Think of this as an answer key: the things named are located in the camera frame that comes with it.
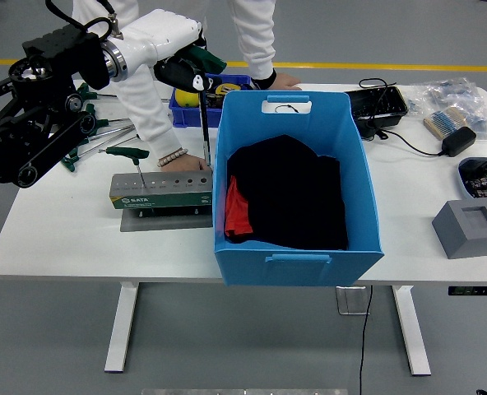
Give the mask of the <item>person's left hand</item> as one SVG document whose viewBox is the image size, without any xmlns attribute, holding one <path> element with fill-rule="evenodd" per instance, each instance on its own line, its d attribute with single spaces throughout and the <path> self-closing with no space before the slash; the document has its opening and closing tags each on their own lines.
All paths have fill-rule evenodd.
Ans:
<svg viewBox="0 0 487 395">
<path fill-rule="evenodd" d="M 301 80 L 298 77 L 291 76 L 286 73 L 277 73 L 276 79 L 271 85 L 271 90 L 274 91 L 300 91 L 299 84 Z"/>
</svg>

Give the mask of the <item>person's right hand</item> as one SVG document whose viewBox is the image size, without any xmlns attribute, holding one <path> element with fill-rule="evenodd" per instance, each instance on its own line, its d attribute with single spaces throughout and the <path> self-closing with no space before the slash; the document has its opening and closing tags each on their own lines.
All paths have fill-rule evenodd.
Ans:
<svg viewBox="0 0 487 395">
<path fill-rule="evenodd" d="M 183 172 L 196 170 L 211 170 L 206 161 L 200 157 L 183 154 L 170 160 L 161 160 L 161 170 L 164 172 Z"/>
</svg>

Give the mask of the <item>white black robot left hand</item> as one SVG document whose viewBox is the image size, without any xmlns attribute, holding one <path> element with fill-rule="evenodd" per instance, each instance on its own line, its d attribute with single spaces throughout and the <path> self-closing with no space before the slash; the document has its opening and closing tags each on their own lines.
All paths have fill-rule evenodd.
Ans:
<svg viewBox="0 0 487 395">
<path fill-rule="evenodd" d="M 161 9 L 140 17 L 123 28 L 123 38 L 116 42 L 121 62 L 114 80 L 123 81 L 148 66 L 166 85 L 191 93 L 206 90 L 209 79 L 204 71 L 183 54 L 201 31 L 200 22 Z"/>
</svg>

